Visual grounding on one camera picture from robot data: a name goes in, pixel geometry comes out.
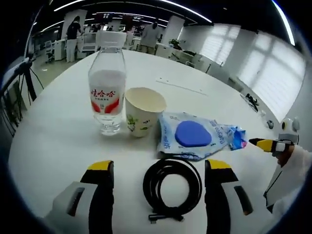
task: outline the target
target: white paper cup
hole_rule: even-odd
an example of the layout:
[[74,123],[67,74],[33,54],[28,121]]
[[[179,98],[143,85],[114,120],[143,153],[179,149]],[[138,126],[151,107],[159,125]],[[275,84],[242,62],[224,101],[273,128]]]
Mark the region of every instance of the white paper cup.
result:
[[126,91],[126,118],[131,135],[144,137],[158,121],[167,105],[165,98],[148,88],[132,88]]

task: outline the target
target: white table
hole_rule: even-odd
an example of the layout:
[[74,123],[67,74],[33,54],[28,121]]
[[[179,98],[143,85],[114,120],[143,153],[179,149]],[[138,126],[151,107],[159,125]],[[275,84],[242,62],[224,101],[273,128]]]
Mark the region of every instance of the white table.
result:
[[[115,162],[114,233],[206,233],[204,193],[183,223],[172,219],[149,223],[151,208],[143,195],[142,181],[146,170],[157,161],[157,139],[153,135],[133,139],[124,125],[121,133],[111,138],[99,133],[88,87],[88,70],[95,56],[88,56],[57,77],[33,103],[16,132],[9,167],[26,204],[35,215],[46,215],[53,199],[71,182],[80,181],[89,165],[111,159]],[[239,93],[217,79],[165,58],[134,51],[124,51],[124,56],[126,88],[157,90],[167,101],[167,111],[237,124],[247,130],[248,138],[275,138]],[[275,170],[275,158],[250,144],[243,150],[225,149],[211,158],[232,166],[245,190],[258,201],[254,209],[265,206],[262,194]],[[194,165],[204,181],[204,161]],[[163,198],[171,206],[179,205],[187,192],[186,182],[177,175],[169,176],[162,186]],[[252,214],[246,217],[247,222],[235,215],[232,229],[244,233],[250,225],[249,233],[255,233],[259,224],[253,222],[257,220],[250,221],[255,219]]]

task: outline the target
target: ceiling light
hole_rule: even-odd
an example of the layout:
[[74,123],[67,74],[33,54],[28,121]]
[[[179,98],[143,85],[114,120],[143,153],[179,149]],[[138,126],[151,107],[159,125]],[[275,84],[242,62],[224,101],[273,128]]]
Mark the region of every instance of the ceiling light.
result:
[[[123,15],[129,15],[129,16],[142,16],[142,17],[147,17],[147,18],[151,18],[151,19],[156,19],[156,17],[152,17],[152,16],[145,16],[145,15],[131,14],[131,13],[123,13],[123,12],[96,12],[96,13],[93,13],[93,15],[96,15],[96,14],[104,14],[104,13],[123,14]],[[164,19],[158,19],[158,20],[164,21],[164,22],[166,22],[166,23],[169,22],[169,21],[164,20]]]
[[154,23],[154,22],[149,22],[149,21],[145,21],[145,20],[141,20],[142,22],[145,22],[145,23]]
[[171,5],[180,7],[180,8],[182,8],[182,9],[187,10],[187,11],[189,11],[189,12],[192,12],[193,14],[195,14],[195,15],[197,15],[197,16],[203,18],[204,20],[206,20],[206,21],[212,23],[212,21],[211,21],[210,19],[204,17],[203,15],[199,14],[199,13],[196,12],[196,11],[191,10],[190,8],[187,8],[187,7],[185,7],[185,6],[182,6],[182,5],[180,5],[180,4],[177,4],[177,3],[175,3],[175,2],[168,1],[168,0],[158,0],[158,1],[162,1],[162,2],[165,2],[165,3],[168,3],[168,4],[171,4]]
[[139,2],[131,2],[131,1],[125,1],[124,3],[129,3],[129,4],[138,4],[138,5],[142,5],[142,6],[150,6],[150,7],[155,7],[155,8],[158,8],[158,9],[164,10],[164,11],[169,11],[169,12],[171,12],[171,13],[174,13],[174,14],[176,14],[176,15],[178,15],[178,16],[181,16],[182,18],[186,18],[186,19],[188,19],[188,20],[190,20],[190,21],[196,22],[195,20],[190,19],[190,18],[187,18],[186,16],[181,15],[181,14],[179,14],[179,13],[175,12],[175,11],[171,11],[171,10],[168,10],[168,9],[166,9],[166,8],[159,7],[159,6],[153,6],[153,5],[150,5],[150,4],[139,3]]
[[284,25],[285,25],[285,28],[286,28],[286,31],[287,31],[287,34],[288,34],[288,37],[289,37],[289,40],[291,41],[291,44],[292,45],[295,45],[294,43],[294,38],[293,38],[293,34],[292,34],[292,30],[291,30],[291,27],[288,23],[288,20],[284,14],[284,12],[282,11],[282,9],[275,3],[275,1],[272,0],[272,2],[274,3],[274,6],[276,7],[277,11],[279,12],[279,14],[281,15],[281,18],[284,22]]
[[54,11],[58,11],[58,10],[66,7],[66,6],[70,6],[70,5],[75,4],[76,2],[80,2],[80,1],[85,1],[85,0],[76,0],[76,1],[70,2],[70,3],[66,4],[66,5],[63,5],[63,6],[59,7],[59,8],[57,8],[57,9],[55,9]]
[[45,30],[47,30],[47,29],[49,29],[49,28],[52,28],[53,26],[55,26],[55,25],[57,25],[57,24],[59,24],[59,23],[63,23],[63,22],[64,22],[64,21],[60,21],[60,22],[58,22],[58,23],[52,24],[51,26],[49,26],[49,27],[43,29],[41,32],[43,32],[43,31],[45,31]]

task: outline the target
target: wall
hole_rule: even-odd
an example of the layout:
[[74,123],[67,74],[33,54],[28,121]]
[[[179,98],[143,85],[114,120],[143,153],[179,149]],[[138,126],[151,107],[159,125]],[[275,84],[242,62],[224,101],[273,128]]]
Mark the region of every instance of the wall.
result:
[[88,11],[85,11],[85,10],[75,10],[75,11],[68,12],[65,15],[64,24],[63,24],[63,28],[62,28],[62,36],[61,36],[62,39],[66,37],[67,29],[68,29],[69,25],[74,21],[74,18],[76,16],[80,16],[80,27],[81,27],[81,29],[83,29],[83,25],[84,25],[84,21],[86,19],[87,12]]
[[239,31],[232,50],[223,66],[232,76],[236,76],[239,73],[241,65],[249,54],[255,37],[255,32],[244,29]]
[[309,62],[300,93],[287,117],[298,117],[300,121],[299,145],[312,152],[312,63]]
[[186,26],[183,28],[179,40],[186,41],[185,50],[199,53],[211,28],[212,26]]
[[183,28],[184,22],[184,19],[176,16],[171,16],[169,23],[167,24],[167,28],[165,29],[165,32],[163,34],[161,43],[169,45],[169,41],[171,39],[177,39],[179,37],[181,29]]

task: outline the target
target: water bottle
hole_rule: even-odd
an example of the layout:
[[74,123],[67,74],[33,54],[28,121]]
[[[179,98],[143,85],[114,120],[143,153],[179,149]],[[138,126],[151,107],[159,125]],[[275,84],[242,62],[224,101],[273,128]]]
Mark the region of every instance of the water bottle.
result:
[[122,47],[126,33],[98,32],[101,47],[89,70],[91,105],[95,119],[101,123],[101,133],[114,135],[120,130],[126,68]]

